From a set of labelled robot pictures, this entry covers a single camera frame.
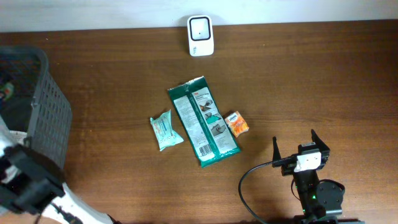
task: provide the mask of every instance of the orange packet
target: orange packet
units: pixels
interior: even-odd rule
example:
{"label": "orange packet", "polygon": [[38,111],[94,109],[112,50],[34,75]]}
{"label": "orange packet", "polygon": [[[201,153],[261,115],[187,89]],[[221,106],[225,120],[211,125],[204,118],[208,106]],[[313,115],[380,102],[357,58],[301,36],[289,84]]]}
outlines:
{"label": "orange packet", "polygon": [[249,131],[248,124],[238,111],[225,118],[225,122],[235,137],[238,137],[240,134]]}

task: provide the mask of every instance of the light blue packet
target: light blue packet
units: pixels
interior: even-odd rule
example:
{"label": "light blue packet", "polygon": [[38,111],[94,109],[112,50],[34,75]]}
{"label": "light blue packet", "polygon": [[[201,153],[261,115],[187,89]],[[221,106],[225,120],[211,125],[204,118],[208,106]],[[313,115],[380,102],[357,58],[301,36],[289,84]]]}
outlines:
{"label": "light blue packet", "polygon": [[164,112],[159,118],[150,118],[157,142],[159,143],[160,151],[166,147],[174,146],[184,141],[179,134],[172,129],[171,110]]}

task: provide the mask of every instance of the plastic packaging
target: plastic packaging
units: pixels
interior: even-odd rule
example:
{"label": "plastic packaging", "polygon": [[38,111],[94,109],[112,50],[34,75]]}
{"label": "plastic packaging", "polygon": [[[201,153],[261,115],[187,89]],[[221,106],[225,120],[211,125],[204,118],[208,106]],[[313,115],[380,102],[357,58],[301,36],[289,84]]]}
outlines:
{"label": "plastic packaging", "polygon": [[232,113],[227,118],[225,118],[225,122],[226,124],[228,124],[228,127],[235,135],[235,137],[238,137],[240,134],[249,131],[248,124],[245,122],[245,120],[238,111]]}
{"label": "plastic packaging", "polygon": [[181,136],[172,129],[171,113],[171,110],[169,110],[168,112],[164,112],[157,119],[150,118],[150,124],[155,131],[160,151],[163,151],[166,147],[174,146],[184,141]]}
{"label": "plastic packaging", "polygon": [[226,128],[205,77],[171,88],[169,95],[202,167],[241,151]]}

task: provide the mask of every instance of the laundry basket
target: laundry basket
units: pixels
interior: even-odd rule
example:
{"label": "laundry basket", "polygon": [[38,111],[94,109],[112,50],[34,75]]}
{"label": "laundry basket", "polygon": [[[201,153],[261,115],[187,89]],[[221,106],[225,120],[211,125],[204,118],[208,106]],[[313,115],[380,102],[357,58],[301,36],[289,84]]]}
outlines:
{"label": "laundry basket", "polygon": [[26,146],[63,169],[72,110],[48,69],[40,49],[0,47],[0,93],[9,94],[1,100],[0,115],[10,131],[27,133]]}

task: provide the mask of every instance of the wooden table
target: wooden table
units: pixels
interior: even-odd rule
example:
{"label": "wooden table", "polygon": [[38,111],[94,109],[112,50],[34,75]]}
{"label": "wooden table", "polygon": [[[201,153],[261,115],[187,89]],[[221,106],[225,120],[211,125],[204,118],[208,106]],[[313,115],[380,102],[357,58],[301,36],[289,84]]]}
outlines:
{"label": "wooden table", "polygon": [[[214,27],[215,53],[193,58],[186,28],[0,34],[35,45],[73,109],[65,173],[92,207],[123,223],[237,223],[253,217],[238,181],[310,141],[331,156],[320,178],[346,186],[341,218],[398,220],[398,21]],[[205,75],[221,113],[238,110],[250,131],[242,153],[205,169],[166,89]],[[172,110],[185,142],[159,152],[149,118]],[[267,220],[302,214],[292,177],[266,167],[243,194]],[[9,214],[1,223],[32,223]],[[41,223],[54,223],[43,219]]]}

